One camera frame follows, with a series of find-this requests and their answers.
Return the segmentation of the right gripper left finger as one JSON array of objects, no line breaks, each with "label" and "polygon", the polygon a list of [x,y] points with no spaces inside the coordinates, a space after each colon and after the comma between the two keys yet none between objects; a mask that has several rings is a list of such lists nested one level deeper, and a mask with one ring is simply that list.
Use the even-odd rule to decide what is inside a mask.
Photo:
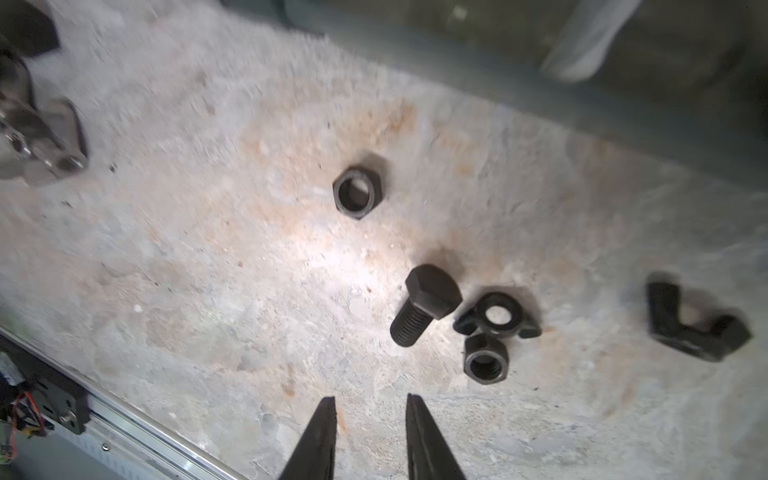
[{"label": "right gripper left finger", "polygon": [[332,480],[337,428],[335,398],[323,397],[278,479]]}]

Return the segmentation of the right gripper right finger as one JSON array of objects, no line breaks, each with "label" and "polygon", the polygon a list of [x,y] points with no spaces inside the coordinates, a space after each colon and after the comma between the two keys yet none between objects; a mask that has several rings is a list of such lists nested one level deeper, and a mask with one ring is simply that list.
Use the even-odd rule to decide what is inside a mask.
[{"label": "right gripper right finger", "polygon": [[407,395],[405,428],[410,480],[466,479],[419,395]]}]

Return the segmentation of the black hex bolt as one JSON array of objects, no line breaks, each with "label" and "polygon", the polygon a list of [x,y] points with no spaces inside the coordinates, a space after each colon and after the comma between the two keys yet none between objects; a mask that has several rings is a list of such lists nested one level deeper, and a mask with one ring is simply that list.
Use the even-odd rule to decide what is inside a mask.
[{"label": "black hex bolt", "polygon": [[413,346],[433,320],[456,310],[463,297],[456,281],[443,269],[422,264],[405,280],[408,297],[390,326],[390,336],[400,347]]}]

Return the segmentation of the grey compartment organizer box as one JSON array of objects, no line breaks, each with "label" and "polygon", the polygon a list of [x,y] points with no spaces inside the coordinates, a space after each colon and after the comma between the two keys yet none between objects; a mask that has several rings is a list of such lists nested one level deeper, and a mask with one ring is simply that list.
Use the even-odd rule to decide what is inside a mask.
[{"label": "grey compartment organizer box", "polygon": [[232,1],[229,8],[767,187],[763,1]]}]

